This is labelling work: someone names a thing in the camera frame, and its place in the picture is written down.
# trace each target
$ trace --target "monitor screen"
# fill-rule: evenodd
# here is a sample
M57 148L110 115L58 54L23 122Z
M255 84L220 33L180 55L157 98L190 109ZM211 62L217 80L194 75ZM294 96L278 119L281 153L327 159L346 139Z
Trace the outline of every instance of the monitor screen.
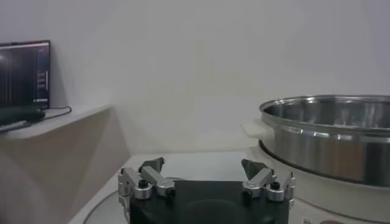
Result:
M48 108L49 75L49 41L0 44L0 108Z

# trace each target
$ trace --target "screw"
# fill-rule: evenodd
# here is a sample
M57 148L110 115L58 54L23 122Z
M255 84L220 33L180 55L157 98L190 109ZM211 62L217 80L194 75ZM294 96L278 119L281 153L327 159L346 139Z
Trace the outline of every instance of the screw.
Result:
M147 188L148 186L148 183L146 180L142 179L138 182L138 187L141 188L141 189L144 189L144 188Z
M272 182L271 183L271 189L272 190L279 190L280 189L280 183L276 182L276 181Z

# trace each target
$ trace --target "metal clamp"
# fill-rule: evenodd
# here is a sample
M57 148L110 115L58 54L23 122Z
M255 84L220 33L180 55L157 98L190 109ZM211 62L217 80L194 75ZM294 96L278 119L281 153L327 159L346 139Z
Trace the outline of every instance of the metal clamp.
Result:
M146 200L152 195L152 185L143 180L132 168L122 168L118 174L118 197L127 223L130 223L130 197Z
M166 198L175 196L175 182L164 178L150 166L142 167L141 176L156 187L158 195Z
M287 177L285 175L278 175L276 180L267 185L267 198L271 201L283 201L285 198L289 200L290 209L294 205L295 197L295 177L290 172Z
M276 179L270 168L261 169L252 179L243 182L243 191L247 197L260 197L264 185L272 183Z

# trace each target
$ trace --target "metal pot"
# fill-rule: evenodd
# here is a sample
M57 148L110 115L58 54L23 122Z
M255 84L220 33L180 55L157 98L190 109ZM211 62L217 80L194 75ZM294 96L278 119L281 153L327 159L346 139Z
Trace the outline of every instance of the metal pot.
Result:
M390 96L300 96L268 101L260 111L272 132L261 145L275 159L324 177L390 186Z

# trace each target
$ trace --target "cable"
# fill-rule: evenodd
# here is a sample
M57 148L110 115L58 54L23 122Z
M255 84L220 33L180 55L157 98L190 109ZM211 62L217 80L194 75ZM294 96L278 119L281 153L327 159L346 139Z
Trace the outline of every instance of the cable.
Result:
M52 119L52 118L55 118L55 117L64 116L64 115L70 114L72 112L72 108L70 106L66 106L66 107L50 107L50 108L48 108L46 110L63 110L63 109L68 109L68 111L65 112L65 113L62 113L62 114L53 115L51 117L44 117L41 121L45 121L45 120Z

